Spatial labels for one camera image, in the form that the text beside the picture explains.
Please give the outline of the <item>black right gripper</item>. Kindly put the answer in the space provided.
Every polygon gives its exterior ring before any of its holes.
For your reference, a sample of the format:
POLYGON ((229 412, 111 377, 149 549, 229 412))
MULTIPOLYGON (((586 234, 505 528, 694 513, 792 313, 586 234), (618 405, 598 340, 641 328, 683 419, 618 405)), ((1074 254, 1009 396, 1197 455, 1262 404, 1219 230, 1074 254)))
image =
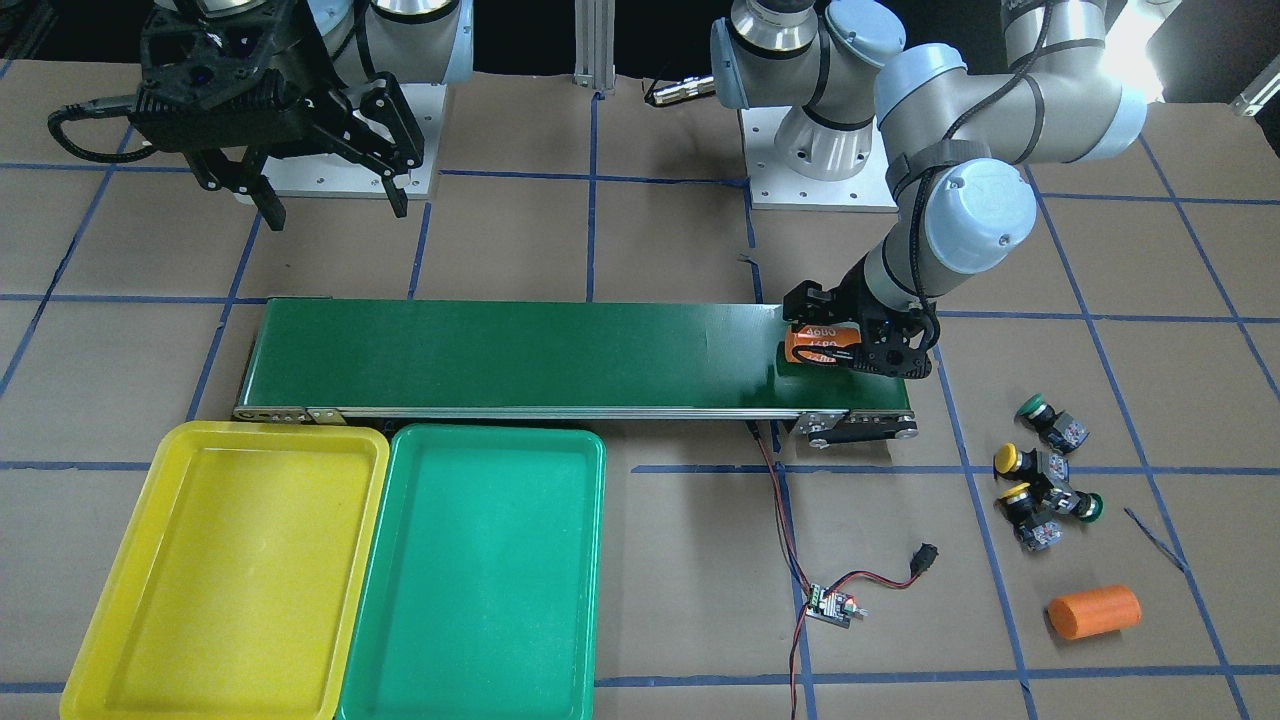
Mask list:
POLYGON ((332 53, 348 1, 156 1, 140 36, 142 78, 128 118, 156 149, 186 152, 206 191, 248 199, 270 231, 285 208, 264 149, 307 140, 374 173, 397 218, 425 140, 394 76, 339 90, 332 53), (247 147, 239 160, 224 149, 247 147))

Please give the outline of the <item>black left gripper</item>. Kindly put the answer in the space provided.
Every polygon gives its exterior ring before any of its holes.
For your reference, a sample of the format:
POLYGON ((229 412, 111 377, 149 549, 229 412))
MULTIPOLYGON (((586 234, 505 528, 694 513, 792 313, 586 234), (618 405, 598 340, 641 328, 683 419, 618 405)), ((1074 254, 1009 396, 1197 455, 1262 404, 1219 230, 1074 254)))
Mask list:
POLYGON ((851 320, 861 333, 860 345, 799 345, 795 363, 902 379, 925 379, 933 370, 929 351, 940 340, 940 319, 932 301, 910 301, 900 311, 877 300, 863 282, 832 290, 801 282, 785 295, 781 307, 790 325, 851 320))

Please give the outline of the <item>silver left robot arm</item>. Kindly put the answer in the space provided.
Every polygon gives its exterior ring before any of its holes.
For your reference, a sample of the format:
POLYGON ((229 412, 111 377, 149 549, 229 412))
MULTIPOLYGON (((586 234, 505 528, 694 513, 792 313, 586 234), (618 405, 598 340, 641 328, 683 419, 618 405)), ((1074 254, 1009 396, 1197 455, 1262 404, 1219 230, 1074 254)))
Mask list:
POLYGON ((897 209, 887 236, 833 287, 783 299, 786 357, 887 377, 931 374, 937 301, 1032 232, 1024 163, 1114 158, 1140 133, 1140 91, 1102 67, 1103 1, 1005 1, 1009 69, 980 76, 947 44, 906 45, 878 1, 736 1, 710 29, 719 101, 782 108, 783 168, 835 183, 881 141, 897 209))

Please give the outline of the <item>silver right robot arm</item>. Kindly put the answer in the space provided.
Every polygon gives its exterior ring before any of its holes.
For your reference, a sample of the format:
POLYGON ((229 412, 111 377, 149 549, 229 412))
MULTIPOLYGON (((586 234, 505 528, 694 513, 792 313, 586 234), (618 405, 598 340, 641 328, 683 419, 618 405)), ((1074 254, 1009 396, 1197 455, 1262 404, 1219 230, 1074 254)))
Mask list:
POLYGON ((408 211, 433 164, 411 90, 474 72, 471 1, 159 1, 128 119, 280 231, 270 160, 335 158, 408 211))

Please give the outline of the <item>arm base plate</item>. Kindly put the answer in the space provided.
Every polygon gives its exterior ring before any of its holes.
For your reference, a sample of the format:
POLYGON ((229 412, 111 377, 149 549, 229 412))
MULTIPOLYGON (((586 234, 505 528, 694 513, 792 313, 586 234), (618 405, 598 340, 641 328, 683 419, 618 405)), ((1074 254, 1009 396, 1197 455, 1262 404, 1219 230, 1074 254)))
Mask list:
POLYGON ((873 123, 818 126, 800 108, 739 111, 751 204, 764 210, 896 213, 873 123))
MULTIPOLYGON (((436 177, 439 141, 445 120, 447 85, 407 83, 401 86, 415 120, 422 132, 422 163, 412 167, 401 181, 410 200, 429 200, 436 177)), ((365 167, 348 163, 335 154, 305 158, 268 158, 262 174, 280 199, 384 199, 379 177, 365 167)))

